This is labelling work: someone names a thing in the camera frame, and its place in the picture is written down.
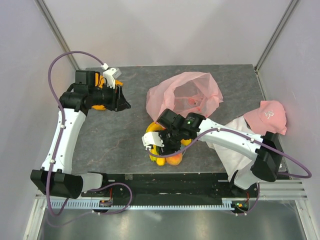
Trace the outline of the peach fruit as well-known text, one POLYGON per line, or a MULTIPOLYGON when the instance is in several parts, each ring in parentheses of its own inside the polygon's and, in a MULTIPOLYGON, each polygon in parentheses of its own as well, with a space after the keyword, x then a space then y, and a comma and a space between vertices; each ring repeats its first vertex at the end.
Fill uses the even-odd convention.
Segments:
POLYGON ((183 159, 183 154, 179 153, 174 156, 170 156, 166 158, 166 162, 171 166, 177 166, 181 163, 183 159))

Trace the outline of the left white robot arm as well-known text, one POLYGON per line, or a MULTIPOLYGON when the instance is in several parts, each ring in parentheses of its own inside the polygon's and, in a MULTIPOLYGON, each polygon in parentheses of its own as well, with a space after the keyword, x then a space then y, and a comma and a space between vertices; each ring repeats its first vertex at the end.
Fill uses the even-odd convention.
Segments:
POLYGON ((77 199, 91 190, 99 197, 106 196, 110 185, 98 172, 72 174, 72 160, 81 127, 91 108, 120 112, 131 105, 123 95, 123 83, 117 78, 118 68, 103 73, 76 70, 75 82, 60 96, 63 110, 58 113, 55 134, 46 159, 39 170, 31 171, 30 179, 44 194, 77 199))

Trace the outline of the pink peach plastic bag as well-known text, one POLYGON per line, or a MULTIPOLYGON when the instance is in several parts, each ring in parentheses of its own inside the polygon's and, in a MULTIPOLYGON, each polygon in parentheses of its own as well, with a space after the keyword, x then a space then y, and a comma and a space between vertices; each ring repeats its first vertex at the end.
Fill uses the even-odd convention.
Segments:
POLYGON ((196 113, 207 118, 222 102, 222 92, 211 73, 189 71, 150 88, 146 95, 146 112, 154 122, 166 109, 183 117, 196 113))

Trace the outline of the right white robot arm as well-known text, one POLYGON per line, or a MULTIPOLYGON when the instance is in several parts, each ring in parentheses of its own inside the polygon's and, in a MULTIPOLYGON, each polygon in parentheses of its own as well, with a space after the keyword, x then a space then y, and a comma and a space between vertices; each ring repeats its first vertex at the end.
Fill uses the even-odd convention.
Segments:
POLYGON ((275 182, 277 179, 283 156, 276 134, 272 132, 247 133, 194 112, 183 117, 170 109, 162 112, 157 123, 164 128, 159 132, 163 145, 158 147, 158 153, 164 157, 178 152, 182 140, 215 144, 247 157, 249 162, 230 175, 229 191, 235 197, 242 196, 259 181, 275 182))

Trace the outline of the yellow banana bunch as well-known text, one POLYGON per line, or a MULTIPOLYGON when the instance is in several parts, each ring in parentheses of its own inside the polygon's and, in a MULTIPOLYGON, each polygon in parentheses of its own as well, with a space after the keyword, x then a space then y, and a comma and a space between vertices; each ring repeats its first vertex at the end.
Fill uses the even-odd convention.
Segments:
POLYGON ((159 153, 157 152, 157 148, 153 147, 153 148, 150 149, 149 152, 151 153, 151 155, 149 155, 150 160, 152 162, 156 162, 158 158, 156 156, 154 156, 154 155, 157 155, 157 156, 159 155, 159 153))
POLYGON ((162 127, 160 124, 156 123, 156 122, 152 122, 146 129, 146 133, 148 132, 159 132, 159 131, 163 131, 165 130, 164 127, 162 127))

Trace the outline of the yellow mango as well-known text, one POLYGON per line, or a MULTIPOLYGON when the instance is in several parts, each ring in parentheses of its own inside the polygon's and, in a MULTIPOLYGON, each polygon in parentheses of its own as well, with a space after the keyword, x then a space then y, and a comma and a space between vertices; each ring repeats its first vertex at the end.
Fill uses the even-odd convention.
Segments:
POLYGON ((182 139, 180 142, 182 145, 188 146, 192 141, 192 139, 182 139))
POLYGON ((164 166, 164 165, 166 164, 166 159, 165 159, 165 158, 158 157, 158 158, 156 159, 156 164, 157 164, 158 166, 164 166))

